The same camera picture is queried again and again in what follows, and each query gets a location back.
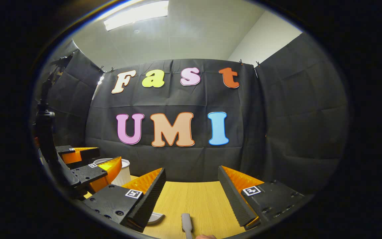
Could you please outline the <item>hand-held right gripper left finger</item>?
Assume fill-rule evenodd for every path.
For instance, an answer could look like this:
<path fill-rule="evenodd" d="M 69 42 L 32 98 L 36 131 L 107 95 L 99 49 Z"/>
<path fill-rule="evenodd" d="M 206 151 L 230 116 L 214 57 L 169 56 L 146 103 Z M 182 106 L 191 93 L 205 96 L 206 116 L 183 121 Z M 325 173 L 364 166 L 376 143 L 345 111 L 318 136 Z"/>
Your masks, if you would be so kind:
<path fill-rule="evenodd" d="M 95 214 L 142 233 L 165 182 L 165 168 L 159 168 L 123 186 L 109 184 L 83 203 Z"/>

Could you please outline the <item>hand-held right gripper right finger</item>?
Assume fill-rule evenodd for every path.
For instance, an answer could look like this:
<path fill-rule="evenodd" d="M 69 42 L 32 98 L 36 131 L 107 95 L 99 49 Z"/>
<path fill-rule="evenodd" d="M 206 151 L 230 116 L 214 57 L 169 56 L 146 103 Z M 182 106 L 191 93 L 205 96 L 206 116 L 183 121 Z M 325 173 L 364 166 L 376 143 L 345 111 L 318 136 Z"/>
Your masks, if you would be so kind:
<path fill-rule="evenodd" d="M 218 180 L 245 230 L 271 227 L 306 204 L 306 196 L 277 180 L 263 182 L 223 165 Z"/>

